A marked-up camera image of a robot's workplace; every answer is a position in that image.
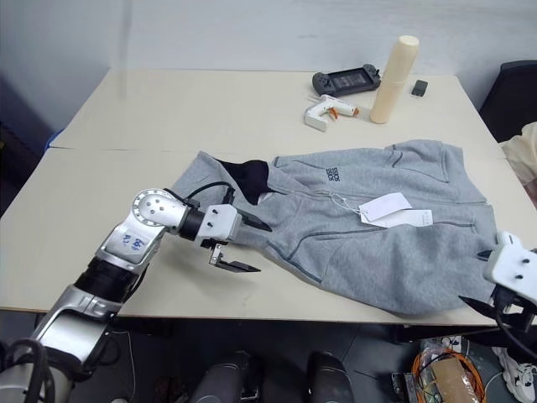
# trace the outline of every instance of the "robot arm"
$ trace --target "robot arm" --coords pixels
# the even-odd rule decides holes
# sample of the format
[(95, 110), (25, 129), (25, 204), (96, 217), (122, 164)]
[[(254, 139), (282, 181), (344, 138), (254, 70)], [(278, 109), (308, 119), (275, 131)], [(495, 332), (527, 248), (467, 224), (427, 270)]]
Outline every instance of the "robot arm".
[(68, 400), (73, 381), (91, 375), (106, 343), (109, 322), (138, 288), (165, 233), (212, 248), (209, 263), (216, 267), (258, 271), (239, 262), (222, 261), (222, 244), (234, 239), (241, 221), (241, 214), (231, 204), (209, 206), (203, 213), (193, 201), (171, 191), (139, 193), (125, 221), (112, 230), (86, 271), (67, 286), (23, 343), (22, 347), (44, 347), (40, 353), (46, 355), (50, 369), (47, 365), (47, 371), (40, 374), (39, 387), (32, 381), (37, 379), (34, 359), (38, 353), (26, 353), (16, 362), (9, 357), (10, 368), (0, 374), (0, 401), (37, 401), (39, 396), (48, 402)]

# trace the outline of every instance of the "table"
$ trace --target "table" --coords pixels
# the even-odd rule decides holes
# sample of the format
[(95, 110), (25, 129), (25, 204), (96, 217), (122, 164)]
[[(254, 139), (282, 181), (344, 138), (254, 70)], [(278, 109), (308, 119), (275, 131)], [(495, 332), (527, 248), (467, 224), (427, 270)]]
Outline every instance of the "table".
[[(341, 118), (322, 133), (301, 121), (303, 109), (309, 104), (306, 98), (310, 73), (135, 71), (128, 73), (130, 95), (122, 101), (114, 98), (111, 89), (117, 74), (111, 72), (104, 79), (53, 143), (55, 148), (47, 151), (2, 217), (0, 306), (3, 308), (36, 311), (50, 308), (66, 284), (74, 281), (86, 267), (113, 226), (127, 216), (133, 197), (144, 188), (171, 186), (199, 149), (217, 158), (242, 162), (252, 158), (271, 159), (275, 154), (383, 147), (419, 137), (441, 139), (464, 149), (468, 175), (493, 204), (498, 228), (516, 233), (528, 246), (537, 244), (537, 233), (532, 229), (537, 228), (537, 212), (455, 77), (421, 76), (430, 83), (425, 97), (404, 94), (392, 121), (383, 126), (370, 123), (364, 112), (371, 107), (374, 94), (348, 97), (349, 102), (362, 109), (362, 118)], [(185, 98), (197, 97), (194, 84), (208, 82), (216, 86), (223, 76), (231, 78), (218, 91), (211, 89), (216, 94), (214, 98), (224, 99), (222, 94), (230, 89), (229, 81), (242, 83), (237, 85), (238, 94), (227, 97), (228, 102), (220, 105), (211, 118), (202, 117), (195, 107), (197, 103), (189, 104)], [(178, 96), (182, 108), (177, 115), (166, 106), (165, 100), (174, 101), (173, 91), (165, 85), (167, 81), (172, 90), (178, 83), (194, 83)], [(285, 94), (289, 98), (292, 93), (288, 88), (296, 81), (300, 95), (282, 107), (282, 91), (275, 83), (288, 84), (282, 87), (287, 88)], [(245, 94), (255, 93), (255, 88), (245, 86), (244, 82), (257, 83), (257, 91), (263, 94), (259, 102), (257, 99), (243, 102), (248, 98)], [(201, 90), (201, 94), (207, 96), (207, 91)], [(144, 103), (147, 109), (141, 117), (138, 108)], [(274, 109), (267, 113), (268, 109), (259, 109), (259, 104), (265, 107), (272, 104)], [(167, 108), (166, 113), (159, 105)], [(235, 117), (228, 115), (233, 110), (240, 113)], [(196, 118), (182, 121), (188, 115), (185, 111)], [(162, 128), (159, 122), (164, 115), (168, 118)], [(221, 119), (220, 128), (214, 119)], [(173, 127), (177, 127), (176, 136), (170, 136)], [(271, 131), (276, 134), (269, 138)], [(261, 135), (255, 140), (241, 141), (241, 133), (243, 137), (245, 133)], [(228, 259), (252, 264), (262, 272), (239, 275), (216, 269), (207, 263), (207, 250), (184, 239), (165, 237), (144, 283), (122, 314), (492, 324), (470, 308), (426, 317), (397, 317), (308, 285), (253, 250), (230, 246), (227, 252)]]

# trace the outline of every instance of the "gray hoodie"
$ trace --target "gray hoodie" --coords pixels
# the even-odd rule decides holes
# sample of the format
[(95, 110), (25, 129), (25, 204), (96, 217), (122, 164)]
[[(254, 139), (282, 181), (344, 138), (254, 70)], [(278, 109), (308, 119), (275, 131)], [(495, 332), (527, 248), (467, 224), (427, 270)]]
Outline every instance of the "gray hoodie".
[[(482, 277), (486, 263), (477, 259), (495, 245), (493, 210), (468, 179), (457, 147), (413, 140), (385, 149), (280, 156), (268, 165), (266, 186), (274, 192), (258, 205), (246, 200), (218, 160), (199, 153), (174, 190), (186, 196), (213, 181), (232, 183), (234, 205), (273, 229), (242, 227), (234, 243), (323, 290), (388, 311), (425, 314), (461, 306), (458, 296), (486, 300), (493, 289)], [(196, 199), (204, 208), (221, 202), (225, 191), (211, 188)], [(433, 225), (374, 227), (334, 202), (345, 197), (357, 207), (397, 191), (414, 209), (431, 210)]]

